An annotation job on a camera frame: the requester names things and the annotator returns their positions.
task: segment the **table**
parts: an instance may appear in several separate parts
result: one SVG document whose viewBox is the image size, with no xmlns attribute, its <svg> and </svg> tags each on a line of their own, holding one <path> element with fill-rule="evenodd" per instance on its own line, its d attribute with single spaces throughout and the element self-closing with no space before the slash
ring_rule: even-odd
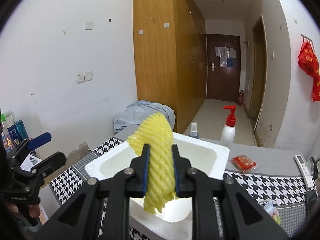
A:
<svg viewBox="0 0 320 240">
<path fill-rule="evenodd" d="M 50 183 L 50 188 L 58 203 L 60 205 L 65 203 L 79 186 L 89 178 L 89 175 L 84 170 L 84 166 L 87 163 L 121 144 L 137 128 L 138 125 L 128 126 L 53 179 Z M 219 143 L 219 141 L 204 138 L 202 140 Z M 294 161 L 294 155 L 300 153 L 297 151 L 233 144 L 230 149 L 229 159 L 240 154 L 252 158 L 259 167 L 249 174 L 241 174 L 231 163 L 228 163 L 224 176 L 233 176 L 258 202 L 274 199 L 278 204 L 277 208 L 282 221 L 282 228 L 289 236 L 293 235 L 302 225 L 306 216 L 304 202 L 306 187 Z M 103 221 L 104 215 L 105 210 L 101 214 L 101 221 Z M 131 223 L 130 239 L 150 239 L 151 233 L 140 232 L 136 229 L 138 227 L 138 224 Z M 99 236 L 101 235 L 102 227 L 99 230 Z"/>
</svg>

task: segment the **doorway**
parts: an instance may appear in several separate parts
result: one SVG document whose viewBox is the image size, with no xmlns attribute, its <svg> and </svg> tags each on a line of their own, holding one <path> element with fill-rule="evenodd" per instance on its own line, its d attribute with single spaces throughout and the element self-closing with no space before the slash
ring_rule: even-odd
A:
<svg viewBox="0 0 320 240">
<path fill-rule="evenodd" d="M 267 47 L 262 17 L 260 17 L 253 26 L 252 32 L 254 46 L 254 72 L 248 117 L 254 133 L 262 108 L 267 77 Z"/>
<path fill-rule="evenodd" d="M 241 51 L 240 37 L 207 34 L 207 98 L 238 102 Z"/>
</svg>

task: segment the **yellow foam fruit sleeve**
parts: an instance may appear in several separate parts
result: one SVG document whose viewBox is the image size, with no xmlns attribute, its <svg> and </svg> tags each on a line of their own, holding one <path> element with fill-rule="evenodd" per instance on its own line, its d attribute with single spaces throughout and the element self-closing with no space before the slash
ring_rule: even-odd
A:
<svg viewBox="0 0 320 240">
<path fill-rule="evenodd" d="M 138 156 L 144 144 L 150 145 L 147 192 L 143 209 L 151 214 L 162 212 L 164 204 L 175 199 L 172 158 L 173 133 L 163 114 L 155 113 L 142 122 L 127 142 Z"/>
</svg>

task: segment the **houndstooth tablecloth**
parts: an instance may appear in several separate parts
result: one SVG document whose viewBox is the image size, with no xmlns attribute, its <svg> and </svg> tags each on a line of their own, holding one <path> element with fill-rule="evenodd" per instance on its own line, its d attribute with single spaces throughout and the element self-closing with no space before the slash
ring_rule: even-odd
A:
<svg viewBox="0 0 320 240">
<path fill-rule="evenodd" d="M 67 199 L 89 178 L 84 170 L 87 163 L 107 153 L 122 141 L 116 138 L 110 138 L 91 153 L 83 157 L 76 164 L 65 170 L 57 178 L 53 179 L 50 187 L 56 196 L 58 202 L 62 205 Z M 304 193 L 306 185 L 301 176 L 281 177 L 268 176 L 267 174 L 241 174 L 226 170 L 224 177 L 230 176 L 247 190 L 247 192 L 258 202 L 262 200 L 273 199 L 278 204 L 278 210 L 281 218 L 281 227 L 292 236 L 303 224 L 306 217 Z M 99 237 L 103 233 L 102 222 L 105 217 L 107 200 L 104 201 L 104 208 L 101 214 Z M 142 232 L 139 232 L 132 226 L 129 228 L 130 240 L 150 240 Z"/>
</svg>

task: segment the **white foam box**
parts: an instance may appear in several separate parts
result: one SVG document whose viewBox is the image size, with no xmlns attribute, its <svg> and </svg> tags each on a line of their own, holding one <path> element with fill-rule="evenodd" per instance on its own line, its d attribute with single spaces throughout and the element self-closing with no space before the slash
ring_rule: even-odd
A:
<svg viewBox="0 0 320 240">
<path fill-rule="evenodd" d="M 229 157 L 227 147 L 173 133 L 181 157 L 188 158 L 191 166 L 209 177 L 222 179 Z M 113 177 L 130 166 L 136 158 L 127 142 L 113 148 L 85 166 L 90 177 L 98 180 Z M 166 203 L 162 213 L 151 215 L 143 210 L 143 199 L 130 199 L 130 224 L 153 240 L 192 238 L 192 199 L 179 198 Z"/>
</svg>

